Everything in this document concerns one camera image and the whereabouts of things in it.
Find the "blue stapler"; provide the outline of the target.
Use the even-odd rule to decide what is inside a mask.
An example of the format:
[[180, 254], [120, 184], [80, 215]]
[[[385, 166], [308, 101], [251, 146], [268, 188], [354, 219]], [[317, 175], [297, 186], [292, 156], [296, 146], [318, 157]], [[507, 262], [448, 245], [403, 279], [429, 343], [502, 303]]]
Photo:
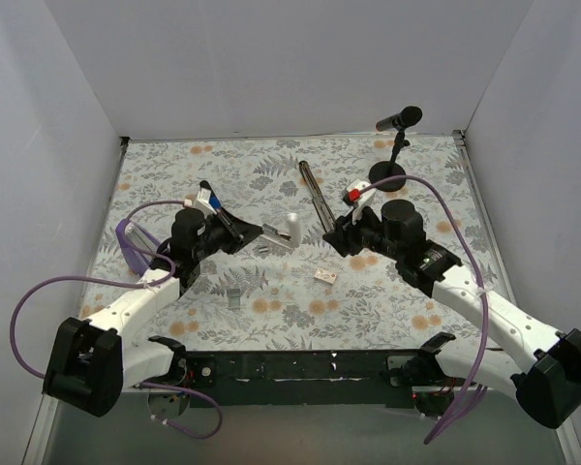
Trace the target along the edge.
[[198, 199], [202, 202], [208, 203], [213, 209], [219, 209], [221, 203], [215, 195], [210, 183], [206, 180], [202, 180], [199, 183], [199, 195]]

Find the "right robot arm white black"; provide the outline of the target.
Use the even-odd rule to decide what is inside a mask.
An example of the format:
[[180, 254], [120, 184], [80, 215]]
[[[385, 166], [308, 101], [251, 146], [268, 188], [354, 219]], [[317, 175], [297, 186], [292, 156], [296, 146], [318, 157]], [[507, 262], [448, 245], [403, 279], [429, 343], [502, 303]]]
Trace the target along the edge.
[[485, 291], [456, 255], [427, 238], [409, 201], [389, 201], [375, 214], [364, 198], [356, 189], [345, 194], [351, 211], [324, 240], [343, 257], [368, 249], [392, 259], [404, 282], [478, 327], [514, 366], [499, 362], [492, 375], [487, 359], [475, 361], [477, 381], [513, 395], [537, 423], [560, 427], [581, 406], [581, 330], [560, 331]]

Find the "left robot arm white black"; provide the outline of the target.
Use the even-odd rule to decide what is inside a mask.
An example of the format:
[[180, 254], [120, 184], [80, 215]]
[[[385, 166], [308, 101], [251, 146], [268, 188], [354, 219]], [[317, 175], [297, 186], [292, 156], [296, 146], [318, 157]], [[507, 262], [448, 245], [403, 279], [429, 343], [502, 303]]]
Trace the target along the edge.
[[224, 209], [209, 216], [195, 208], [178, 211], [169, 238], [133, 289], [87, 319], [69, 318], [58, 327], [43, 392], [101, 417], [125, 388], [183, 384], [190, 374], [185, 347], [164, 336], [136, 344], [137, 333], [194, 285], [203, 260], [235, 254], [261, 234], [260, 226]]

